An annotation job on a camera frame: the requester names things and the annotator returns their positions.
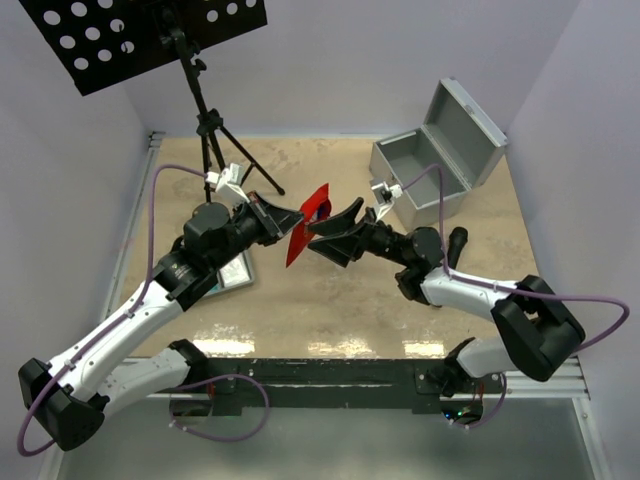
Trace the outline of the red first aid pouch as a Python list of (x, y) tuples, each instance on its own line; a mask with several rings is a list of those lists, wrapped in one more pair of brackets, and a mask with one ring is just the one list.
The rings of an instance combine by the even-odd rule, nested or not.
[(291, 232), (285, 267), (290, 267), (300, 256), (315, 234), (310, 227), (319, 221), (327, 219), (331, 214), (332, 204), (329, 198), (329, 184), (321, 185), (307, 200), (300, 211), (304, 218)]

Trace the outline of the white gauze pad packet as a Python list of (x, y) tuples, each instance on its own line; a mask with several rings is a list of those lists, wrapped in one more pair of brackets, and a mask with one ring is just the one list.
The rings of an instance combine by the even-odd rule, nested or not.
[(243, 255), (238, 255), (219, 271), (224, 288), (245, 284), (251, 280), (249, 269)]

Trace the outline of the grey compartment tray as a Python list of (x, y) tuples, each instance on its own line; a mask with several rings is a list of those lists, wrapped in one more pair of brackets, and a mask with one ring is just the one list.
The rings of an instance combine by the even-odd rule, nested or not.
[(242, 252), (217, 274), (217, 284), (206, 294), (211, 297), (248, 287), (255, 283), (253, 265), (248, 251)]

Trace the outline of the grey metal case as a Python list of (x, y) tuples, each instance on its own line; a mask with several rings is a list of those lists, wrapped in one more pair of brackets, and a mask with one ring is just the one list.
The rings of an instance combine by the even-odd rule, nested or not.
[(420, 127), (376, 141), (373, 177), (408, 188), (393, 211), (407, 230), (455, 215), (467, 194), (483, 185), (505, 153), (508, 139), (454, 78), (439, 81)]

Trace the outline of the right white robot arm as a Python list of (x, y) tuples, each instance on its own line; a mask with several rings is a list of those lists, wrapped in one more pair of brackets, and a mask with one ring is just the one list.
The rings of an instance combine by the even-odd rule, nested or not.
[(309, 249), (342, 267), (365, 253), (397, 263), (402, 269), (395, 280), (407, 300), (455, 308), (497, 328), (493, 338), (463, 341), (426, 373), (441, 395), (469, 392), (482, 377), (508, 371), (545, 382), (585, 340), (583, 327), (543, 279), (491, 282), (446, 268), (435, 228), (401, 234), (363, 203), (357, 198), (343, 212), (311, 225), (317, 237)]

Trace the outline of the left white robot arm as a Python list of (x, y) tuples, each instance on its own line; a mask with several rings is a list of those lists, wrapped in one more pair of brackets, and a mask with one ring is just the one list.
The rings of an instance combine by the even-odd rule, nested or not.
[(160, 327), (176, 319), (218, 283), (218, 273), (252, 245), (277, 243), (304, 215), (251, 192), (233, 210), (221, 203), (197, 207), (171, 250), (152, 263), (140, 287), (87, 337), (44, 362), (32, 358), (18, 371), (27, 417), (63, 451), (89, 440), (106, 418), (165, 389), (196, 392), (206, 383), (208, 360), (188, 340), (172, 342), (136, 366), (127, 358)]

